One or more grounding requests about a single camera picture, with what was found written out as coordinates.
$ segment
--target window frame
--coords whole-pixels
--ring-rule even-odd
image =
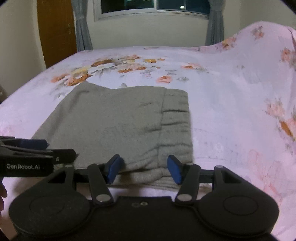
[[[174,10],[174,9],[161,9],[158,10],[158,0],[153,0],[154,8],[142,8],[142,9],[129,9],[116,12],[102,13],[101,0],[93,0],[94,3],[94,21],[97,22],[103,18],[109,18],[114,16],[130,15],[130,14],[158,14],[158,15],[189,15],[202,18],[209,18],[208,14],[192,12],[187,10]]]

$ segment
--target human hand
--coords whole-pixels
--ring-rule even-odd
[[[7,191],[3,185],[3,183],[0,183],[0,211],[4,209],[4,201],[3,197],[7,197]]]

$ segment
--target window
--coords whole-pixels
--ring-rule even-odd
[[[178,13],[208,17],[208,0],[94,0],[94,18],[135,13]]]

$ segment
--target curtain tieback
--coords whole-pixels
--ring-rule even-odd
[[[82,15],[82,14],[79,14],[79,15],[77,15],[77,17],[76,17],[76,22],[77,21],[79,21],[79,20],[81,20],[81,19],[84,19],[85,17]]]
[[[220,6],[211,6],[211,11],[222,11],[222,8]]]

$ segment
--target bed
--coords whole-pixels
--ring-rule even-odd
[[[126,47],[83,51],[42,72],[0,105],[0,135],[31,138],[83,81],[108,88],[162,86],[188,93],[194,163],[223,165],[273,197],[272,231],[296,237],[296,31],[257,22],[208,47]],[[5,178],[2,228],[15,234],[8,206],[38,179]],[[79,190],[89,195],[85,186]],[[171,196],[150,188],[112,194]]]

